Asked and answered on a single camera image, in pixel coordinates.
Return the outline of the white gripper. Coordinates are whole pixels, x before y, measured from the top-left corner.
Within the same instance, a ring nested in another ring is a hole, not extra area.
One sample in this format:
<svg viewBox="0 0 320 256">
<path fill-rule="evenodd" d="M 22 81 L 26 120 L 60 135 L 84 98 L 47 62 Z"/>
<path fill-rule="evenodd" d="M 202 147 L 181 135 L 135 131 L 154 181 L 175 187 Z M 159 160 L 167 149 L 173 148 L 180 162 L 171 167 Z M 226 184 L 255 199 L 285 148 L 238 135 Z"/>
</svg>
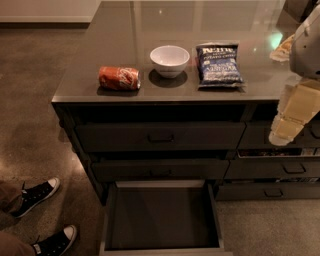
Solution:
<svg viewBox="0 0 320 256">
<path fill-rule="evenodd" d="M 289 60 L 294 36 L 291 35 L 273 50 L 269 57 L 274 61 Z M 302 79 L 296 85 L 286 85 L 279 100 L 279 114 L 274 117 L 269 142 L 275 146 L 286 146 L 320 111 L 320 81 Z"/>
</svg>

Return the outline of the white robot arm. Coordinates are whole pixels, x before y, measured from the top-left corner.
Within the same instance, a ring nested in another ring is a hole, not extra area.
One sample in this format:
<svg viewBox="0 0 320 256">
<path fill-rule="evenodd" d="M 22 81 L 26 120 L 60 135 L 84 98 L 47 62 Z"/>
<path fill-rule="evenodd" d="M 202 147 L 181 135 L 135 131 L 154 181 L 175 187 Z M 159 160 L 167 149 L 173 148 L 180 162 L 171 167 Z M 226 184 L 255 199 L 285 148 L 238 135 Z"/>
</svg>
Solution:
<svg viewBox="0 0 320 256">
<path fill-rule="evenodd" d="M 286 85 L 281 93 L 269 141 L 286 146 L 320 111 L 320 5 L 291 37 L 290 70 L 302 79 L 294 86 Z"/>
</svg>

